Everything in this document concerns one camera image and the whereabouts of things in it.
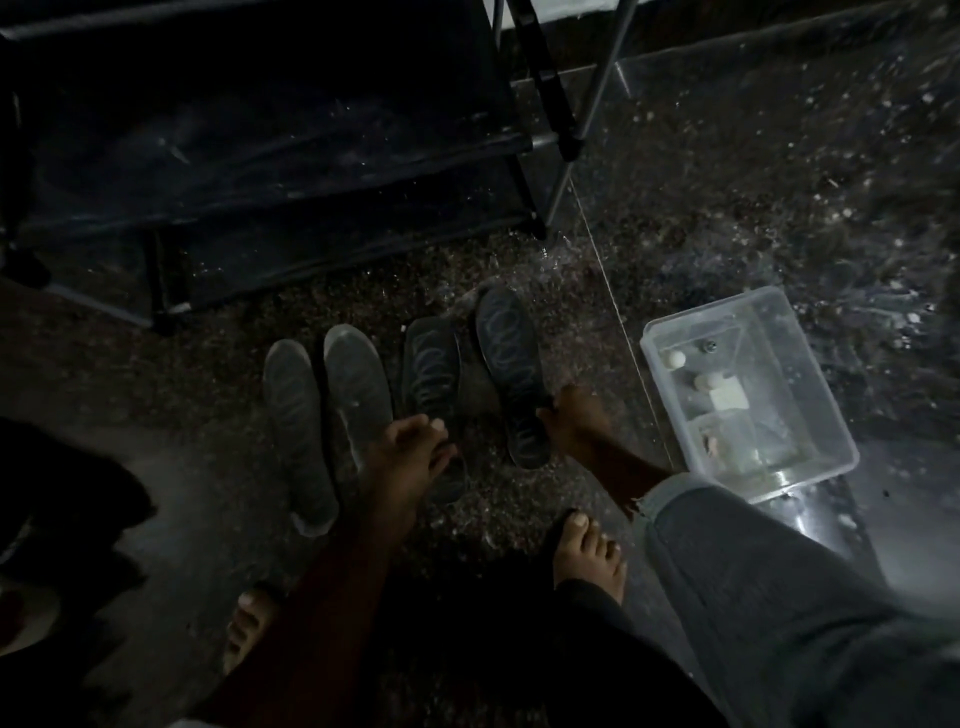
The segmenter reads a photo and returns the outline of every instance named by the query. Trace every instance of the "shoe pair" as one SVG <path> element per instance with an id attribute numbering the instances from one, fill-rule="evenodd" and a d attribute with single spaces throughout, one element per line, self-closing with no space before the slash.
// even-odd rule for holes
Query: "shoe pair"
<path id="1" fill-rule="evenodd" d="M 494 287 L 477 306 L 475 326 L 500 395 L 511 458 L 521 468 L 538 468 L 549 460 L 550 444 L 536 409 L 550 406 L 551 399 L 543 386 L 533 322 L 514 291 Z M 442 419 L 452 442 L 462 433 L 460 364 L 452 322 L 428 317 L 407 328 L 400 383 L 403 409 L 407 415 Z M 340 324 L 324 339 L 324 367 L 330 398 L 362 472 L 367 448 L 394 419 L 383 365 L 362 331 Z M 284 339 L 271 347 L 263 386 L 277 454 L 290 483 L 294 523 L 304 536 L 321 536 L 336 521 L 340 505 L 324 460 L 320 390 L 303 345 Z M 456 458 L 434 484 L 431 498 L 451 503 L 467 487 L 463 458 Z"/>

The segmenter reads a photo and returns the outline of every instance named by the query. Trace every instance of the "clear plastic box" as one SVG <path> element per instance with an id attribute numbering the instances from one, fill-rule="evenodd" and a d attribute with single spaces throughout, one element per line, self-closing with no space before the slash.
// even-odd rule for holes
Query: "clear plastic box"
<path id="1" fill-rule="evenodd" d="M 640 347 L 693 473 L 759 502 L 856 467 L 856 444 L 779 288 L 652 321 Z"/>

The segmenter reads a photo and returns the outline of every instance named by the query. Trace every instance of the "black pants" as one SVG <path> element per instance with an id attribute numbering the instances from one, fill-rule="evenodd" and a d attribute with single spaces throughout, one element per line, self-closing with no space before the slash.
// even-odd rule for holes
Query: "black pants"
<path id="1" fill-rule="evenodd" d="M 551 728 L 726 726 L 676 663 L 634 633 L 599 587 L 568 579 L 553 592 L 546 709 Z"/>

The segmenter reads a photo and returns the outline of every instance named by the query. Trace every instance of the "wet floor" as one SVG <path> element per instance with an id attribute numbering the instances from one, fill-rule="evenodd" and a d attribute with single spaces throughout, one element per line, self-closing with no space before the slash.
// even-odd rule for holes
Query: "wet floor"
<path id="1" fill-rule="evenodd" d="M 627 542 L 628 611 L 696 673 L 592 478 L 572 463 L 510 464 L 468 327 L 478 291 L 498 280 L 530 308 L 548 385 L 592 387 L 632 448 L 673 467 L 682 458 L 639 351 L 643 327 L 783 286 L 861 463 L 761 507 L 925 609 L 960 605 L 958 37 L 951 6 L 893 4 L 624 60 L 543 242 L 504 232 L 396 256 L 199 315 L 167 339 L 0 288 L 0 414 L 112 455 L 156 507 L 116 542 L 130 588 L 95 629 L 61 636 L 90 658 L 64 673 L 81 688 L 57 715 L 153 728 L 217 684 L 236 596 L 258 580 L 288 589 L 323 547 L 286 513 L 260 400 L 267 349 L 293 337 L 312 350 L 350 323 L 396 384 L 403 327 L 428 314 L 462 334 L 472 489 L 424 509 L 400 554 L 374 643 L 372 721 L 545 724 L 525 674 L 536 615 L 522 575 L 571 505 Z M 521 101 L 530 92 L 517 87 Z M 549 179 L 549 159 L 525 163 Z M 333 439 L 348 497 L 336 426 Z"/>

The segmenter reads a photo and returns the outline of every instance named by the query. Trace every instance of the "pant leg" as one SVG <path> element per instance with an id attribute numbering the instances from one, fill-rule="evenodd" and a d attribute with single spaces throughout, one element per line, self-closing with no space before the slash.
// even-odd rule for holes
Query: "pant leg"
<path id="1" fill-rule="evenodd" d="M 636 636 L 624 611 L 596 585 L 568 579 L 548 609 L 544 687 L 551 728 L 727 725 L 682 669 Z M 651 711 L 655 701 L 660 705 Z"/>
<path id="2" fill-rule="evenodd" d="M 731 725 L 956 725 L 960 632 L 691 475 L 639 504 L 638 536 Z"/>

